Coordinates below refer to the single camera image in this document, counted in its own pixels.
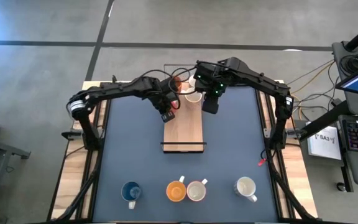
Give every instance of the red clip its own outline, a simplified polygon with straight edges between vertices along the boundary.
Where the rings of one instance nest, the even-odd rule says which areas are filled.
[[[261,160],[258,162],[258,166],[263,165],[265,161],[266,161],[266,159],[261,159]]]

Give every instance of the blue mug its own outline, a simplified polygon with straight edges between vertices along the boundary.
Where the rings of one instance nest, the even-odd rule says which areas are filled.
[[[141,192],[139,184],[133,181],[127,182],[122,186],[121,196],[125,201],[129,202],[129,209],[135,208],[136,200]]]

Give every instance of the blue table surface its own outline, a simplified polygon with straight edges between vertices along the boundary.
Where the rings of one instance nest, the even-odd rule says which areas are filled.
[[[228,88],[219,99],[218,113],[202,116],[204,153],[164,154],[164,125],[151,102],[113,100],[93,221],[276,222],[269,170],[257,165],[264,143],[254,89]],[[169,201],[165,189],[181,175],[186,185],[208,179],[204,200]],[[242,176],[255,181],[256,203],[234,193],[234,183]],[[121,197],[128,181],[142,188],[134,210]]]

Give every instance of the gray concrete floor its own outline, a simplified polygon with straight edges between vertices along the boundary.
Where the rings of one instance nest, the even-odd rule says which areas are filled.
[[[96,42],[107,3],[0,0],[0,40]],[[116,0],[104,41],[330,46],[356,33],[358,0]],[[0,187],[0,217],[8,223],[47,217],[67,144],[60,133],[71,125],[64,106],[81,88],[92,52],[92,47],[0,46],[0,141],[32,151],[28,161],[12,159],[15,171]],[[330,52],[102,48],[92,80],[111,75],[131,80],[166,63],[231,56],[286,82],[332,59]],[[331,75],[337,77],[335,67]],[[298,89],[311,76],[291,87]],[[324,73],[296,96],[331,87]],[[341,91],[336,96],[344,99]],[[321,97],[305,105],[327,103]],[[305,113],[316,119],[324,111]],[[334,186],[341,181],[338,167],[307,164],[306,169],[319,216],[358,223],[358,186],[354,193],[341,193]]]

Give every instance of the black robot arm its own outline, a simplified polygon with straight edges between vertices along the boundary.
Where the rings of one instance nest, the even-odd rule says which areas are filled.
[[[91,125],[89,114],[103,100],[125,96],[149,99],[154,108],[160,112],[163,122],[173,119],[175,115],[171,112],[171,102],[178,98],[172,92],[177,90],[175,82],[170,80],[171,78],[160,81],[158,78],[139,77],[130,83],[112,82],[100,87],[92,86],[73,95],[67,106],[71,116],[81,124],[85,149],[98,150],[100,147],[100,136],[96,127]]]
[[[195,72],[195,90],[205,92],[203,111],[218,112],[218,98],[226,91],[227,86],[238,84],[249,85],[274,97],[276,102],[275,115],[277,117],[275,130],[269,138],[270,149],[285,147],[285,123],[291,118],[293,97],[290,88],[283,83],[276,82],[251,70],[247,64],[238,58],[231,57],[217,63],[197,61]]]

